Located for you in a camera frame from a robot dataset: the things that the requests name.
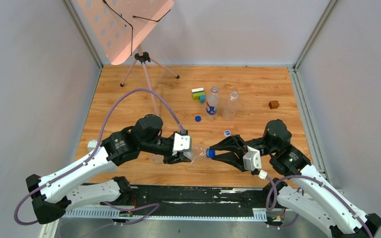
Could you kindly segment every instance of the wooden tabletop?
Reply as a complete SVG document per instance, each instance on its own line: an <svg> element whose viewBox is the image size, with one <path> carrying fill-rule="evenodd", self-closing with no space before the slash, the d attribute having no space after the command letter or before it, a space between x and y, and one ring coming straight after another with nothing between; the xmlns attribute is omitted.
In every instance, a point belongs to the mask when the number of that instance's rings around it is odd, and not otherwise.
<svg viewBox="0 0 381 238"><path fill-rule="evenodd" d="M105 66L98 83L93 103L81 137L75 159L88 153L87 144L98 137L102 122L114 102L126 92L146 87L144 74L139 64L133 69L124 87L119 83L126 74L128 66ZM292 144L310 158L308 145L297 103L287 68L280 67L218 67L218 66L173 66L173 71L180 79L158 66L149 66L148 71L159 93L172 107L185 129L189 130L193 146L209 147L225 138L224 131L240 134L244 140L261 137L268 121L281 119L293 134ZM213 85L220 90L222 105L227 96L237 90L241 108L233 121L225 121L221 116L208 121L204 116L205 104L194 101L191 89L203 87L209 92ZM271 110L268 103L278 100L279 107ZM163 136L168 137L178 126L168 110L157 100L157 106L164 122ZM136 121L146 114L153 114L151 97L147 92L137 92L121 102L109 118L103 139L112 132L135 125ZM200 115L202 121L196 122ZM274 178L282 176L272 169L269 157L262 157L262 169ZM254 177L250 172L240 172L233 166L211 159L195 160L193 163L174 165L156 164L152 155L141 152L138 159L121 165L115 174L103 173L91 182L104 182L112 177L125 176L134 184L170 184L170 185L205 185L205 186L239 186L263 187L267 181Z"/></svg>

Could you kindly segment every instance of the bottle label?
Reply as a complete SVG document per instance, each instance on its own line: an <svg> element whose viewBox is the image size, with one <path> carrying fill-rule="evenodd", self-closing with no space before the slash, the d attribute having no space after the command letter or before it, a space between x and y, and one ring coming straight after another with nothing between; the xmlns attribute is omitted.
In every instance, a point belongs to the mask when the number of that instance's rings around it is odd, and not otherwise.
<svg viewBox="0 0 381 238"><path fill-rule="evenodd" d="M218 106L212 107L208 104L208 101L206 102L206 112L210 115L217 114Z"/></svg>

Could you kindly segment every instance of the pink tripod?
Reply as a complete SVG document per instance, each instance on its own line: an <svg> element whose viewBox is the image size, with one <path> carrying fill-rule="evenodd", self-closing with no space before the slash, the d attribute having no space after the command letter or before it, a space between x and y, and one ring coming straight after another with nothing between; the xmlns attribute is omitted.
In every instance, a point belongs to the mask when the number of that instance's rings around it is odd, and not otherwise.
<svg viewBox="0 0 381 238"><path fill-rule="evenodd" d="M144 70L145 78L147 79L148 88L150 90L152 90L152 87L151 87L150 78L148 76L147 65L145 64L146 61L151 62L151 60L152 60L154 63L156 63L158 66L162 67L163 69L165 69L169 73L171 73L176 78L180 78L180 76L177 73L175 73L171 69L167 68L165 65L160 63L158 60L154 59L153 57L150 58L148 52L143 52L141 44L139 44L139 46L136 49L138 50L138 53L135 54L135 60L130 65L129 69L127 70L126 76L125 76L124 80L121 83L121 87L123 87L125 85L126 79L128 78L128 76L132 72L132 69L133 69L133 67L135 66L135 64L136 64L136 62L138 60L141 62L142 69ZM158 109L157 109L157 106L155 104L155 99L154 99L154 95L153 94L151 94L151 99L152 99L152 103L154 104L155 114L157 116L159 116Z"/></svg>

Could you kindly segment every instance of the brown wooden cube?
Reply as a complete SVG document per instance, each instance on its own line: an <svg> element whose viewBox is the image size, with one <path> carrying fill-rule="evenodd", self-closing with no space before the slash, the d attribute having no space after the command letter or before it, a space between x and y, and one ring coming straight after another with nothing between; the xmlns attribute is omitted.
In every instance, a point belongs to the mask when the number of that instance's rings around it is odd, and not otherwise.
<svg viewBox="0 0 381 238"><path fill-rule="evenodd" d="M269 109L276 109L280 105L277 100L269 102Z"/></svg>

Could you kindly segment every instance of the pink perforated board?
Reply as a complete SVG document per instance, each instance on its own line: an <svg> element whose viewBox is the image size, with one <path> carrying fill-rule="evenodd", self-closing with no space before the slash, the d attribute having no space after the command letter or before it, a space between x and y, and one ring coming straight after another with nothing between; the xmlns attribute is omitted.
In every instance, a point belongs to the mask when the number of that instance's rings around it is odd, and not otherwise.
<svg viewBox="0 0 381 238"><path fill-rule="evenodd" d="M173 6L172 0L106 0L109 6L133 26L112 12L102 0L75 0L83 11L111 64L121 64L130 56L157 22L132 16L158 20Z"/></svg>

